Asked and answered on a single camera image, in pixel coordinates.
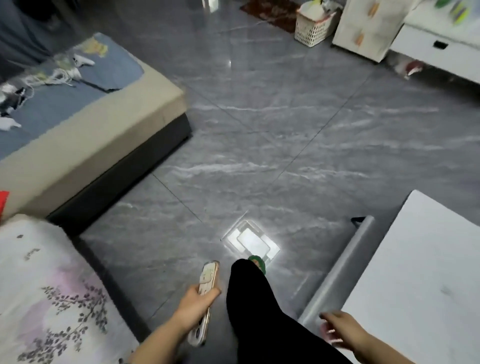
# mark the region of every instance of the black drawer handle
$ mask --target black drawer handle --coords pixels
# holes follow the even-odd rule
[[[441,42],[439,40],[436,40],[435,43],[433,44],[433,46],[435,48],[438,48],[438,49],[445,49],[448,47],[448,44],[447,43],[444,43],[444,42]]]

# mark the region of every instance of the person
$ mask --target person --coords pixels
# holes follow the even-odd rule
[[[332,345],[284,314],[261,268],[260,258],[237,260],[231,268],[227,312],[238,338],[238,363],[335,363],[350,361],[335,347],[352,351],[363,364],[413,364],[375,338],[349,314],[322,313]],[[213,288],[198,294],[198,285],[185,293],[173,316],[157,328],[130,356],[130,364],[170,364],[176,349],[220,294]]]

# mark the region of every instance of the red object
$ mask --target red object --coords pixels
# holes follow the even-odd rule
[[[3,208],[5,207],[5,204],[7,203],[7,198],[10,192],[8,191],[0,191],[0,218],[1,214],[3,212]]]

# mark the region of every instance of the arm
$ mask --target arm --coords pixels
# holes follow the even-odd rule
[[[349,314],[342,311],[322,313],[327,321],[326,335],[332,345],[347,349],[363,364],[414,364],[394,348],[370,335]]]
[[[129,358],[131,364],[169,364],[173,362],[178,345],[195,327],[208,307],[220,294],[212,288],[207,294],[198,294],[198,285],[192,285],[183,296],[173,316],[157,328]]]

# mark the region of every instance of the hand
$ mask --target hand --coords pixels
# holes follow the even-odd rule
[[[335,340],[332,345],[352,351],[357,360],[364,363],[365,353],[369,349],[372,336],[360,326],[352,315],[342,311],[333,311],[321,313],[320,318],[327,321],[327,338],[329,341]]]
[[[207,309],[221,293],[219,288],[213,287],[208,293],[201,296],[198,294],[198,286],[198,284],[193,284],[188,288],[172,316],[172,320],[178,323],[184,334],[198,325]]]

